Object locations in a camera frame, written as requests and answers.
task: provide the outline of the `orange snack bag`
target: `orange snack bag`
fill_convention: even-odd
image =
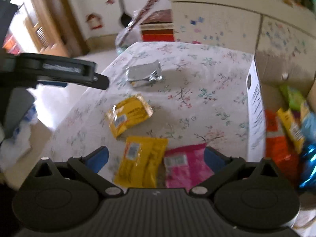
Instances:
[[[299,156],[288,145],[280,119],[272,111],[265,111],[266,118],[266,157],[271,158],[285,177],[297,186],[300,177]]]

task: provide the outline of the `wooden door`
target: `wooden door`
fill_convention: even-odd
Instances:
[[[27,17],[24,21],[28,32],[39,53],[69,57],[60,33],[48,10],[45,0],[31,0],[38,22],[34,24]]]
[[[61,39],[70,55],[86,55],[89,48],[79,29],[68,0],[45,0]]]

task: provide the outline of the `blue foil wrapper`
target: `blue foil wrapper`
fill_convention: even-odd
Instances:
[[[300,154],[303,162],[300,189],[316,190],[316,143],[306,142]]]

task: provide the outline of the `ribbed black surface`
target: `ribbed black surface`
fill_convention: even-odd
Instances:
[[[23,229],[23,237],[297,237],[291,229],[277,233],[248,233],[224,222],[205,199],[189,197],[182,189],[130,189],[117,199],[108,199],[97,214],[75,229],[38,233]]]

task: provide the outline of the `silver foil packet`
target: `silver foil packet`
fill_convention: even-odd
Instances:
[[[133,87],[154,83],[163,79],[161,64],[157,60],[153,63],[131,66],[126,69],[126,81]]]

